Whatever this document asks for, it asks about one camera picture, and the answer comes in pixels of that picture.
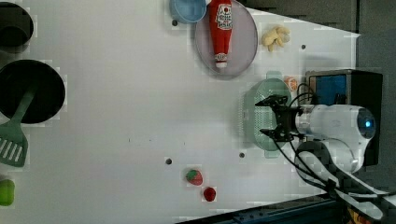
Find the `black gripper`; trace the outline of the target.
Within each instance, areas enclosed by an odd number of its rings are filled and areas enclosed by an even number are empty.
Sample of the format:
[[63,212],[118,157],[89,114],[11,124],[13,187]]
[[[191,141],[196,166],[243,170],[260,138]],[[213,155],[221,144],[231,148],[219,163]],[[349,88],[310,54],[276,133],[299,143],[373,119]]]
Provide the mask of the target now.
[[288,101],[284,95],[270,95],[259,101],[255,106],[279,106],[276,111],[276,128],[274,130],[260,129],[260,132],[271,138],[274,142],[290,142],[293,140],[291,133],[297,133],[296,117],[300,114],[299,107],[283,106]]

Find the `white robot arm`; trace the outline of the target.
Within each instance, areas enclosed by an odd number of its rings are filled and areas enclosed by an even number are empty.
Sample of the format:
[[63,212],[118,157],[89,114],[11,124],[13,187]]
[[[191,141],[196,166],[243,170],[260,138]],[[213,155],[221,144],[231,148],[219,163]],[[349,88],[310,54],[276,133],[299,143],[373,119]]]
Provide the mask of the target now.
[[370,110],[356,105],[293,106],[286,96],[277,94],[256,105],[268,106],[275,113],[276,127],[261,130],[274,143],[302,140],[292,149],[290,163],[305,183],[358,210],[373,224],[395,224],[395,193],[354,176],[376,133]]

